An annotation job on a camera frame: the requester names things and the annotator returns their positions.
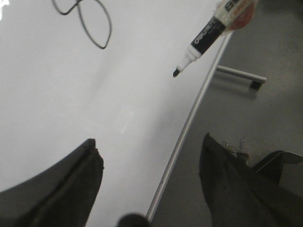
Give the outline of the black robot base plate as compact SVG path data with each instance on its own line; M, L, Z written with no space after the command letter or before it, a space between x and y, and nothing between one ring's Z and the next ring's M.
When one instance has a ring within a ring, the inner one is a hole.
M300 164L302 162L303 157L300 155L286 151L275 151L259 161L252 169L272 182L279 184L284 164Z

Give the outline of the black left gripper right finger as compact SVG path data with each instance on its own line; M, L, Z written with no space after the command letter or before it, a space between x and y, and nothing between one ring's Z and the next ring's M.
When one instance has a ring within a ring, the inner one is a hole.
M207 133L199 177L214 227L301 227L302 197L245 165Z

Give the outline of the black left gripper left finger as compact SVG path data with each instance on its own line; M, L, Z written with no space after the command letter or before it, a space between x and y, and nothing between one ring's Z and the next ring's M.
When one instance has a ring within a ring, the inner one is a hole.
M2 227L84 227L104 161L88 139L50 168L0 193Z

